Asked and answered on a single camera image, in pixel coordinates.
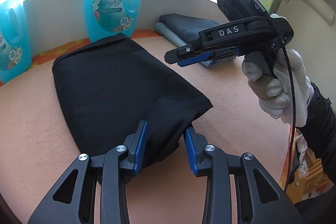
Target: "person's arm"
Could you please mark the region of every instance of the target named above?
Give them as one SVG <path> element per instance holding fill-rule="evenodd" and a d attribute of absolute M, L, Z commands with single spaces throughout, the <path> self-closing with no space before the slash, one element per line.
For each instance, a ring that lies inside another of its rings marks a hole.
<path fill-rule="evenodd" d="M 311 84 L 314 95 L 308 105 L 307 123 L 298 129 L 315 157 L 322 159 L 324 173 L 336 183 L 336 117 L 329 101 Z"/>

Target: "gloved hand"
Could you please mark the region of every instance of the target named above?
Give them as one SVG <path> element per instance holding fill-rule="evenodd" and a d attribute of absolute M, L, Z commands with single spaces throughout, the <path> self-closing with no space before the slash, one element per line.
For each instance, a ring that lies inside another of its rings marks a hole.
<path fill-rule="evenodd" d="M 307 121 L 307 106 L 314 90 L 306 76 L 301 56 L 292 49 L 287 49 L 287 54 L 292 68 L 295 89 L 296 126 L 303 127 Z M 276 56 L 273 72 L 277 78 L 266 75 L 262 68 L 251 62 L 249 55 L 245 56 L 241 68 L 249 79 L 248 85 L 259 97 L 261 109 L 275 119 L 281 118 L 283 123 L 292 124 L 292 92 L 283 50 L 278 50 Z"/>

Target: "black cable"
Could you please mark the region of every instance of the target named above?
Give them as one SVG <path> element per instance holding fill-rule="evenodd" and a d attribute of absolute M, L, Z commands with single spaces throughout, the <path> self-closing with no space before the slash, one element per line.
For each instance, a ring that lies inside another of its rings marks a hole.
<path fill-rule="evenodd" d="M 291 169 L 292 169 L 292 147 L 294 143 L 294 136 L 295 136 L 295 122 L 296 122 L 296 104 L 295 104 L 295 90 L 294 90 L 294 81 L 293 81 L 293 75 L 292 75 L 292 69 L 291 69 L 291 64 L 289 62 L 289 58 L 287 55 L 286 48 L 283 47 L 283 55 L 285 56 L 285 60 L 287 63 L 288 67 L 288 73 L 289 73 L 289 81 L 291 83 L 291 91 L 292 91 L 292 101 L 293 101 L 293 125 L 292 125 L 292 136 L 291 136 L 291 142 L 289 145 L 289 157 L 288 157 L 288 171 L 287 171 L 287 178 L 286 178 L 286 183 L 283 191 L 286 193 L 287 188 L 288 188 L 288 183 L 289 183 L 289 177 L 291 174 Z"/>

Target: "metal screw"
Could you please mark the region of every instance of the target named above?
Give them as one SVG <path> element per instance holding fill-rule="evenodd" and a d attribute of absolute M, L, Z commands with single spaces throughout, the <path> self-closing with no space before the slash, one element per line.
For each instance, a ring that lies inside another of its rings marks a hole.
<path fill-rule="evenodd" d="M 212 144 L 208 144 L 206 147 L 205 147 L 205 150 L 207 151 L 214 151 L 216 148 L 212 145 Z"/>
<path fill-rule="evenodd" d="M 83 160 L 86 160 L 88 157 L 89 157 L 89 156 L 88 156 L 87 154 L 80 154 L 80 155 L 78 156 L 78 159 L 83 161 Z"/>
<path fill-rule="evenodd" d="M 118 145 L 117 146 L 117 151 L 118 152 L 124 152 L 126 150 L 126 146 L 125 145 Z"/>
<path fill-rule="evenodd" d="M 251 153 L 245 153 L 245 154 L 244 154 L 244 158 L 245 158 L 246 160 L 252 160 L 252 159 L 253 159 L 253 155 L 252 155 Z"/>

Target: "bottle label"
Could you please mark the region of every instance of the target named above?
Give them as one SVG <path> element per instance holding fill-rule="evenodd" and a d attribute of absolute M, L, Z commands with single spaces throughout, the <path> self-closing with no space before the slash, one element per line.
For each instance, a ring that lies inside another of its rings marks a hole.
<path fill-rule="evenodd" d="M 93 0 L 93 15 L 107 32 L 125 31 L 134 22 L 133 17 L 126 14 L 122 0 Z"/>
<path fill-rule="evenodd" d="M 0 70 L 10 70 L 15 67 L 22 58 L 20 47 L 11 47 L 0 32 Z"/>

